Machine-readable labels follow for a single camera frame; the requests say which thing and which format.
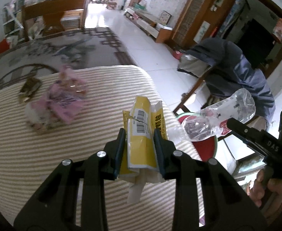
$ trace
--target plastic bag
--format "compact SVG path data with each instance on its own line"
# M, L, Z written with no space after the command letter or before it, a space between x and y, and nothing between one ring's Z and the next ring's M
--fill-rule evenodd
M162 102L151 105L149 99L137 96L131 111L123 111L124 128L127 132L119 178L131 182L128 203L140 200L146 183L164 182L157 165L154 146L154 129L160 129L167 140Z
M87 89L86 81L64 66L59 80L39 100L26 105L27 122L38 132L45 132L62 123L71 124L84 106Z
M246 89L237 90L231 97L206 107L186 118L182 126L191 141L202 141L211 136L225 136L230 118L246 123L255 114L254 100Z

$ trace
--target picture frame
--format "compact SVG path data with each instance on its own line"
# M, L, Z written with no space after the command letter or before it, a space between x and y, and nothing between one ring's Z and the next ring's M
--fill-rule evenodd
M172 15L169 14L167 11L162 11L159 20L160 20L163 24L167 25L168 22L169 22L170 19L171 19L171 16L172 16Z

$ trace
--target red object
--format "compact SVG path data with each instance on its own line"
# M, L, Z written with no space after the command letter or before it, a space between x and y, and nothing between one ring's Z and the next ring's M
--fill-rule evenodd
M282 18L279 18L276 27L274 27L272 35L274 37L274 40L281 44L281 41L282 41Z
M179 52L179 51L173 51L173 57L177 60L180 60L180 58L182 57L183 53Z
M186 119L187 117L189 117L189 115L184 115L184 116L180 117L178 119L180 124L182 124L184 119ZM216 148L215 138L216 138L215 136L212 136L212 137L210 137L210 138L208 138L204 141L192 142L193 146L195 147L195 149L199 153L202 161L207 161L208 159L214 157L215 148Z
M216 27L213 32L211 33L210 37L215 37L216 33L218 31L218 27Z
M4 38L1 42L0 42L0 54L9 50L10 49L10 45L8 44L8 42L6 41L6 39Z
M220 123L219 127L223 128L222 135L225 136L227 133L231 132L231 130L227 127L228 120L225 120Z
M134 20L138 20L140 18L136 13L134 13L132 16L133 16Z

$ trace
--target tv stand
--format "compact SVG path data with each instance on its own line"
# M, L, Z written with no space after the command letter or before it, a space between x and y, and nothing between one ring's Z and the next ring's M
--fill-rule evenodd
M165 43L172 34L172 28L165 27L158 17L144 10L136 10L129 7L125 10L124 15L129 13L133 18L129 18L135 25L142 29L148 36L155 38L156 43Z

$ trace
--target green object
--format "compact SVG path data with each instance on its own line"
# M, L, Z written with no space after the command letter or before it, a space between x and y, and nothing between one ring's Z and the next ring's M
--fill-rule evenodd
M135 4L134 8L145 10L145 6L141 6L140 4Z

